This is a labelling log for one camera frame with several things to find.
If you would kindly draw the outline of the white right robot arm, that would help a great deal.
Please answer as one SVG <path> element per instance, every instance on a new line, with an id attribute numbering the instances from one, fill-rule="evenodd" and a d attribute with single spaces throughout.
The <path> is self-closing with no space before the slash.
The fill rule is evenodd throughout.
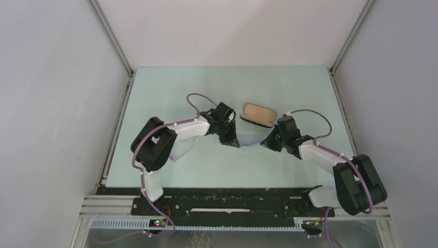
<path id="1" fill-rule="evenodd" d="M 387 200 L 387 191 L 371 160 L 365 154 L 347 156 L 320 145 L 314 137 L 302 135 L 294 118 L 277 121 L 261 146 L 313 163 L 334 177 L 334 187 L 316 186 L 304 191 L 301 211 L 313 216 L 321 207 L 340 207 L 349 215 L 371 214 L 375 205 Z"/>

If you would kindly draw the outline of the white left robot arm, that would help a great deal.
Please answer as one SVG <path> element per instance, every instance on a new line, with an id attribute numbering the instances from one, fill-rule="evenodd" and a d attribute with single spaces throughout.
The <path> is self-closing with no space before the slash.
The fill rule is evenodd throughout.
<path id="1" fill-rule="evenodd" d="M 150 118 L 131 144 L 132 166 L 140 172 L 143 208 L 150 215 L 163 209 L 161 169 L 175 144 L 193 137 L 217 135 L 221 145 L 240 147 L 236 134 L 235 110 L 220 102 L 215 108 L 198 112 L 195 117 L 176 122 Z"/>

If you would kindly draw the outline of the black glasses case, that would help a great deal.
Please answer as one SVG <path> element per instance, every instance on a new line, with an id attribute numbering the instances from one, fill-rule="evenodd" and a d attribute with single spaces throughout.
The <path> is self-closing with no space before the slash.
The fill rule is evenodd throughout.
<path id="1" fill-rule="evenodd" d="M 264 128 L 272 128 L 276 112 L 270 108 L 247 103 L 240 118 L 248 123 Z"/>

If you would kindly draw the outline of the pink transparent sunglasses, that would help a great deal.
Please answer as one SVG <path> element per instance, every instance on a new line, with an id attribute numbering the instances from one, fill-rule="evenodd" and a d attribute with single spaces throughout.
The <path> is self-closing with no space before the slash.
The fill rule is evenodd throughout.
<path id="1" fill-rule="evenodd" d="M 195 142 L 196 142 L 196 138 L 194 137 L 175 142 L 170 152 L 169 159 L 172 162 L 177 162 L 193 148 Z"/>

